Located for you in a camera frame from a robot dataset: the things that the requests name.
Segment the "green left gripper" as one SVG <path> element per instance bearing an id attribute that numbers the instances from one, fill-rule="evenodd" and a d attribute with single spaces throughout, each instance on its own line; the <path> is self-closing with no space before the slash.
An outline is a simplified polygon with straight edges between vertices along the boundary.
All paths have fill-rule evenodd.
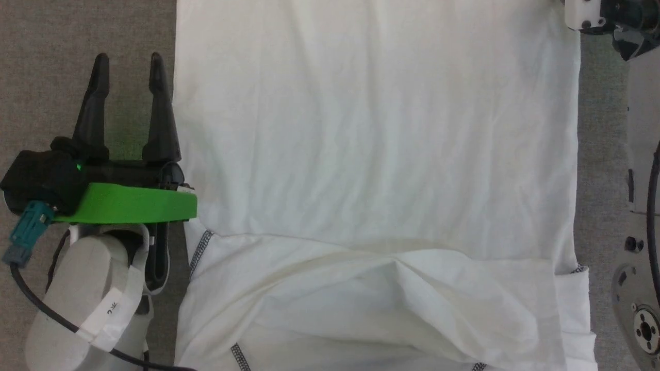
<path id="1" fill-rule="evenodd" d="M 148 139 L 142 160 L 82 168 L 90 181 L 75 213 L 58 212 L 56 222 L 121 225 L 179 222 L 197 216 L 198 200 L 177 162 L 182 159 L 171 92 L 162 56 L 151 54 L 149 90 L 153 96 Z M 105 145 L 105 101 L 109 94 L 109 57 L 96 56 L 74 133 L 76 146 L 92 161 L 109 160 Z"/>

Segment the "grey fabric sofa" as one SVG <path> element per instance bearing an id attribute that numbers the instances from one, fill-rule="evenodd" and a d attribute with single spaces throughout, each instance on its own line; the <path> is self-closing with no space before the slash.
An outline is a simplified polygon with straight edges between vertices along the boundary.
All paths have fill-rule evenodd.
<path id="1" fill-rule="evenodd" d="M 111 62 L 106 141 L 116 157 L 141 154 L 149 57 L 174 76 L 177 0 L 0 0 L 0 175 L 22 149 L 68 136 L 94 57 Z M 610 303 L 612 263 L 629 213 L 625 148 L 627 65 L 607 36 L 582 36 L 574 241 L 591 273 L 591 322 L 600 371 L 638 371 Z"/>

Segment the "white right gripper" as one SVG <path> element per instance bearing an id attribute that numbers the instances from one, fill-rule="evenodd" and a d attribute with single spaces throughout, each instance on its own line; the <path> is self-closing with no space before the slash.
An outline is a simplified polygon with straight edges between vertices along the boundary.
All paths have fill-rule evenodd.
<path id="1" fill-rule="evenodd" d="M 612 38 L 624 61 L 660 47 L 660 0 L 564 0 L 571 30 Z"/>

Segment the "white long-sleeve garment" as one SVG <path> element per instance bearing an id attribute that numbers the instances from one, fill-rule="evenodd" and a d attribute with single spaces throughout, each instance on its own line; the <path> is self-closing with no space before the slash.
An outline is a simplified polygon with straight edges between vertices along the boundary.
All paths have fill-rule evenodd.
<path id="1" fill-rule="evenodd" d="M 178 0 L 196 371 L 598 371 L 562 0 Z"/>

